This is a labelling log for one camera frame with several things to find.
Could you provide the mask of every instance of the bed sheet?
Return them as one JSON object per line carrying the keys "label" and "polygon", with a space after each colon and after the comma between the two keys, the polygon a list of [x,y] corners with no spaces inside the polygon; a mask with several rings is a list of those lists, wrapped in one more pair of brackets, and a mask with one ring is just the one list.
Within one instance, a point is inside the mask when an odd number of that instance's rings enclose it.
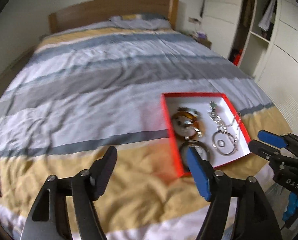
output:
{"label": "bed sheet", "polygon": [[[70,177],[101,158],[118,161],[95,203],[108,239],[194,239],[208,210],[193,179],[177,178],[160,98],[221,92],[252,139],[290,132],[269,97],[227,59],[171,29],[80,29],[48,37],[0,99],[0,219],[19,239],[50,174]],[[255,175],[271,197],[272,171],[254,154],[221,168]],[[79,239],[72,199],[70,225]],[[227,228],[234,219],[234,200]]]}

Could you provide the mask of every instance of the wall socket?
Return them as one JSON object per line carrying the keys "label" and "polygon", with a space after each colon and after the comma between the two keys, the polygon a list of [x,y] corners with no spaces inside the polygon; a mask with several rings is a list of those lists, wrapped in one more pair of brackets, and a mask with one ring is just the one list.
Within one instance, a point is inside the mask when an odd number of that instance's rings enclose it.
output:
{"label": "wall socket", "polygon": [[198,19],[196,19],[196,18],[192,18],[192,17],[189,17],[189,18],[188,18],[188,22],[190,22],[190,23],[198,23],[198,24],[201,24],[201,22],[200,22]]}

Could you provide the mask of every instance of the blue gripper pad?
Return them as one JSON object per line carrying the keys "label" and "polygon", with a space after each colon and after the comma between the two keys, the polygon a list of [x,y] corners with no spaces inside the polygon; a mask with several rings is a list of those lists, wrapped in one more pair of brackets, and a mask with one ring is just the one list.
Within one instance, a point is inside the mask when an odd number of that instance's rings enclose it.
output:
{"label": "blue gripper pad", "polygon": [[260,141],[269,143],[270,145],[277,147],[279,149],[287,147],[287,144],[285,143],[284,139],[281,136],[276,135],[274,133],[267,132],[265,130],[261,130],[258,133],[258,138]]}
{"label": "blue gripper pad", "polygon": [[204,197],[206,201],[210,201],[210,181],[190,147],[187,150],[187,163],[200,195]]}

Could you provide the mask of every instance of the hanging clothes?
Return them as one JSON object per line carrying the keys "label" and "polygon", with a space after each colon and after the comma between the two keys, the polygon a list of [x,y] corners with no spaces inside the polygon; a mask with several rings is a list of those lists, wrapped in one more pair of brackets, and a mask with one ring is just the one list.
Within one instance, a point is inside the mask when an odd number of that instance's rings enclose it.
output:
{"label": "hanging clothes", "polygon": [[252,19],[252,13],[254,9],[254,2],[255,0],[248,0],[247,5],[245,7],[245,12],[243,16],[243,26],[244,27],[249,27],[251,24],[251,19]]}
{"label": "hanging clothes", "polygon": [[265,32],[267,32],[270,27],[270,20],[272,18],[275,4],[276,4],[276,0],[270,1],[261,21],[258,24],[258,26]]}

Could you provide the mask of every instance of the closet shelf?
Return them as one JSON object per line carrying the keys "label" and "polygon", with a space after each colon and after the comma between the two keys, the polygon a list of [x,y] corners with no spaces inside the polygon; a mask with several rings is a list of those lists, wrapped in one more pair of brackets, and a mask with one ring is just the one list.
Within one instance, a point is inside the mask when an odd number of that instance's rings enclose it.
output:
{"label": "closet shelf", "polygon": [[260,36],[259,34],[256,34],[256,33],[254,33],[254,32],[250,32],[250,33],[251,33],[252,35],[254,35],[254,36],[256,36],[256,37],[258,37],[258,38],[264,40],[265,42],[270,43],[270,41],[268,41],[266,38]]}

